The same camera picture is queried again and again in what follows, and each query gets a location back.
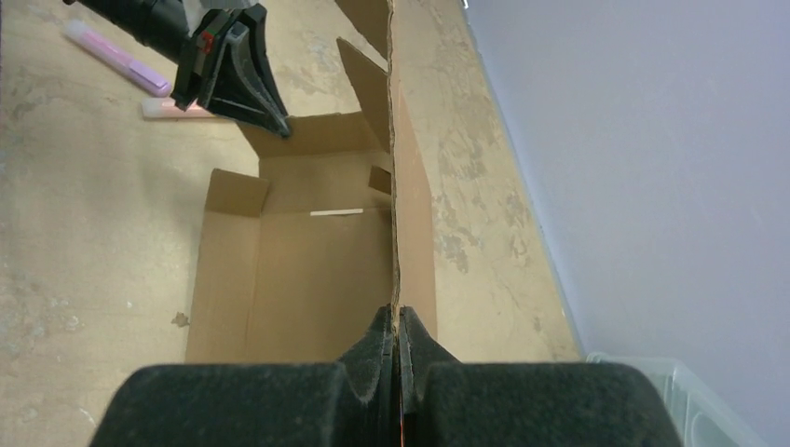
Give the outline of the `brown cardboard box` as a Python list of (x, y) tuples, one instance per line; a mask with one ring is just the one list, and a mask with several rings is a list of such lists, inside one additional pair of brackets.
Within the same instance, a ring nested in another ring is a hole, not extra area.
[(255, 177), (211, 174), (186, 342), (189, 363), (338, 358), (378, 308), (437, 331), (429, 181), (403, 96), (394, 1), (343, 1), (382, 68), (337, 47), (360, 110), (295, 116), (282, 139), (242, 126)]

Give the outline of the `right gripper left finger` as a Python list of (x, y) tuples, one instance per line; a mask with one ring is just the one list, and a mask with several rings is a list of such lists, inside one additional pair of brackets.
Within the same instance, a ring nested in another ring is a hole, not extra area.
[(392, 312), (340, 358), (157, 365), (118, 389), (93, 446), (391, 446)]

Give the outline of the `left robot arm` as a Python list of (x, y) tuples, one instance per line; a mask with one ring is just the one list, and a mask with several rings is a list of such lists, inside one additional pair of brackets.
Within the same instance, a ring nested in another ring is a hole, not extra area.
[(266, 54), (266, 8), (212, 4), (190, 27), (185, 1), (87, 1), (85, 7), (177, 65), (171, 97), (288, 138), (288, 112)]

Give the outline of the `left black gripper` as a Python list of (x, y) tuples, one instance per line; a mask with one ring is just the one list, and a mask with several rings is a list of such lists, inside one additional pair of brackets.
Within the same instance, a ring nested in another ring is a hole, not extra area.
[[(290, 137), (288, 112), (266, 54), (266, 9), (238, 12), (184, 3), (187, 33), (171, 92), (186, 111), (196, 103), (216, 115)], [(232, 27), (233, 36), (226, 38)]]

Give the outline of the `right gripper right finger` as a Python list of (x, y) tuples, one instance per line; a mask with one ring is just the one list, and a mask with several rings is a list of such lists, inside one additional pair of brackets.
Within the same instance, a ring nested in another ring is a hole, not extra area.
[(399, 311), (405, 446), (679, 446), (657, 389), (620, 363), (463, 363)]

